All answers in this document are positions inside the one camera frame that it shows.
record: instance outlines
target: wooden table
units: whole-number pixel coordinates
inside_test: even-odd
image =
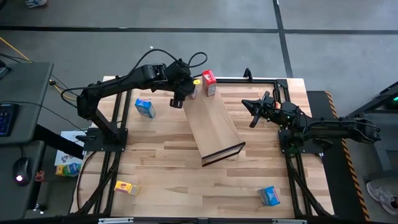
[[[304,80],[291,78],[288,83],[291,101],[310,116]],[[254,129],[249,128],[252,117],[241,103],[242,99],[259,99],[266,90],[272,92],[272,86],[218,84],[217,89],[246,146],[240,154],[206,167],[201,166],[197,144],[184,111],[169,106],[173,93],[133,90],[127,122],[129,137],[122,153],[118,180],[138,184],[141,189],[138,196],[115,192],[112,216],[294,217],[285,158],[280,153],[277,138],[279,127],[261,119]],[[151,100],[156,111],[154,119],[139,115],[134,107],[137,97]],[[115,98],[104,98],[98,106],[109,120]],[[103,156],[102,152],[93,156],[82,175],[82,205],[98,185]],[[324,208],[333,213],[321,160],[311,154],[303,154],[302,157],[308,188]],[[262,206],[257,189],[272,185],[280,204]],[[104,191],[101,211],[107,194],[108,188]],[[300,208],[304,211],[299,190],[298,195]],[[71,212],[75,210],[76,200]]]

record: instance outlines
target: table leg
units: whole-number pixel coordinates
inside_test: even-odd
[[[54,149],[59,149],[62,152],[79,159],[83,158],[83,147],[53,133],[39,124],[36,125],[33,140],[41,140],[46,145],[53,147]]]

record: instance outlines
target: red box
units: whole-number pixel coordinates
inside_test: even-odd
[[[205,90],[206,96],[213,96],[216,94],[217,80],[211,70],[202,73],[202,87]]]

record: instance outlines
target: concrete floor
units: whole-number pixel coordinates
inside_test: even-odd
[[[285,29],[398,29],[398,1],[394,0],[279,0],[279,6]],[[40,9],[27,9],[20,0],[9,1],[0,11],[0,24],[278,28],[272,0],[52,0]],[[185,60],[197,51],[206,52],[209,61],[193,73],[210,68],[217,76],[240,77],[249,67],[256,77],[286,77],[278,34],[0,31],[0,36],[31,60],[53,62],[53,74],[68,86],[85,86],[104,75],[124,75],[151,47],[168,50]],[[304,78],[307,90],[330,91],[338,114],[344,116],[397,81],[397,37],[287,34],[286,43],[293,76]],[[0,52],[17,56],[4,44],[0,44]],[[158,62],[171,60],[154,53],[142,63]],[[44,105],[82,128],[89,125],[52,88]],[[42,112],[39,122],[56,133],[74,129],[47,111]],[[375,167],[368,162],[372,159],[370,149],[355,142],[349,146],[358,175],[374,172]],[[47,150],[47,174],[53,174],[54,157],[55,151]],[[48,175],[47,180],[50,207],[45,215],[66,214],[76,180],[54,175]],[[397,180],[378,180],[378,184],[398,194]],[[398,223],[398,217],[387,214],[368,197],[364,184],[362,188],[372,220]]]

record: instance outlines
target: blue box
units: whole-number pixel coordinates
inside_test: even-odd
[[[274,206],[280,204],[274,186],[258,190],[263,205]]]
[[[141,114],[141,116],[144,116],[147,118],[155,117],[155,109],[152,106],[152,103],[150,101],[137,99],[135,106],[136,106],[139,114]]]

